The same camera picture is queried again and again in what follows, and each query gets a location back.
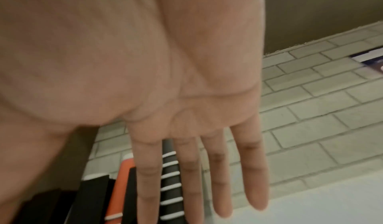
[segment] finger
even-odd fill
[[[139,224],[156,224],[160,207],[162,144],[133,142],[137,169],[137,218]]]
[[[243,184],[249,203],[258,210],[267,207],[268,167],[259,115],[232,126],[231,132],[241,157]]]
[[[188,223],[203,223],[201,163],[195,138],[174,139],[180,165],[185,217]]]
[[[223,130],[203,135],[201,140],[209,158],[214,210],[221,217],[230,217],[233,207],[231,205],[229,157]]]

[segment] human hand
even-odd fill
[[[0,41],[3,108],[65,131],[125,119],[137,166],[139,223],[157,221],[164,138],[174,139],[188,222],[203,222],[198,136],[209,156],[214,209],[231,215],[227,126],[241,156],[246,196],[255,208],[266,207],[258,115],[263,0],[1,3],[1,18],[14,22],[3,23],[7,40]]]

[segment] skin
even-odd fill
[[[157,221],[164,138],[188,222],[203,223],[199,136],[214,209],[231,215],[227,126],[246,196],[266,208],[264,10],[264,0],[0,0],[0,223],[76,127],[116,117],[133,142],[140,224]]]

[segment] hand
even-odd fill
[[[209,156],[214,209],[231,215],[222,130],[230,126],[246,196],[255,208],[266,207],[258,115],[263,0],[0,3],[0,106],[13,114],[3,113],[5,124],[17,115],[52,135],[124,118],[137,165],[141,224],[156,223],[158,216],[164,138],[174,139],[189,223],[203,223],[198,136]]]

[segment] orange book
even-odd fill
[[[121,223],[129,170],[133,167],[135,167],[133,154],[126,154],[122,159],[120,170],[118,171],[117,175],[117,180],[115,186],[113,187],[111,200],[105,215],[105,224]]]

